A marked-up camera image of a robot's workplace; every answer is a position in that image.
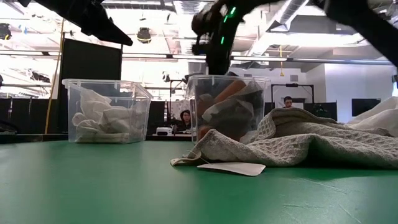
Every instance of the man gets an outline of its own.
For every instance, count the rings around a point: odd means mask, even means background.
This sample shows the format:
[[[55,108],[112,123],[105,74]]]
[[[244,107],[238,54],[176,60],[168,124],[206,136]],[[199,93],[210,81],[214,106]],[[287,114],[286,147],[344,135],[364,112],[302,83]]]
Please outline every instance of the man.
[[[176,131],[186,131],[191,130],[191,112],[189,110],[185,110],[180,114],[181,122],[177,123]]]
[[[285,103],[284,108],[291,108],[291,107],[292,107],[292,104],[293,104],[293,99],[292,99],[292,97],[286,96],[286,97],[284,98],[284,103]]]

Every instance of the green table surface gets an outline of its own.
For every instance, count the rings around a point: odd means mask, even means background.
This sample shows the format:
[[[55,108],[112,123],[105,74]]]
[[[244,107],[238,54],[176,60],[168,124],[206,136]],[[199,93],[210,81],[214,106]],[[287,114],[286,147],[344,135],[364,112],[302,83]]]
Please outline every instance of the green table surface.
[[[398,223],[398,172],[172,167],[190,142],[0,146],[0,223]]]

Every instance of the clear plastic bin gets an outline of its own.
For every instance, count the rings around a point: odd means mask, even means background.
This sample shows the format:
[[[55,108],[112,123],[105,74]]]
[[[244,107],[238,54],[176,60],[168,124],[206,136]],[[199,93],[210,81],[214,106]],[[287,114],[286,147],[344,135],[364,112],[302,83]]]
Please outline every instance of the clear plastic bin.
[[[187,99],[192,111],[192,141],[210,129],[240,141],[264,117],[264,94],[270,81],[259,77],[194,75],[189,78]]]
[[[144,141],[152,95],[129,81],[65,79],[70,142]]]

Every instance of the black partition panel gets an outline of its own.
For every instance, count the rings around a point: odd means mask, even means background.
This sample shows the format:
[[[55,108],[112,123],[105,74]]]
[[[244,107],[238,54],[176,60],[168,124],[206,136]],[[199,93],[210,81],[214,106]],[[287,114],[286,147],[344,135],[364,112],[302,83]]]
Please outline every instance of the black partition panel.
[[[77,40],[63,43],[60,81],[58,83],[58,131],[68,131],[67,90],[62,85],[66,78],[120,80],[122,50]]]
[[[47,117],[48,99],[0,99],[0,121],[17,127],[19,134],[43,134]],[[56,107],[52,106],[49,134],[57,132]]]
[[[269,112],[271,112],[274,108],[275,108],[275,103],[265,102],[264,103],[264,116],[267,115]]]
[[[157,127],[163,127],[165,125],[164,109],[165,109],[164,101],[152,101],[150,103],[147,135],[155,134]]]
[[[304,103],[304,110],[321,118],[337,121],[337,103]]]

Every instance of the white cloth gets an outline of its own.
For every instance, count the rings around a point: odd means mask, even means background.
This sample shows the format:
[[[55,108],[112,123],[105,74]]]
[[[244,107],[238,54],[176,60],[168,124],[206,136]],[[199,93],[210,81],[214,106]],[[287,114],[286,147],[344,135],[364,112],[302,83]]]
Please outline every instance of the white cloth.
[[[192,149],[223,162],[250,162],[266,166],[294,166],[312,161],[398,169],[398,138],[380,128],[355,130],[299,108],[274,109],[260,122],[249,144],[234,141],[215,129]]]
[[[72,124],[76,142],[129,143],[145,139],[147,101],[137,101],[130,108],[111,106],[112,100],[93,90],[82,90],[80,108]]]
[[[384,128],[394,137],[398,137],[398,97],[384,100],[373,109],[355,117],[347,126],[359,130]]]

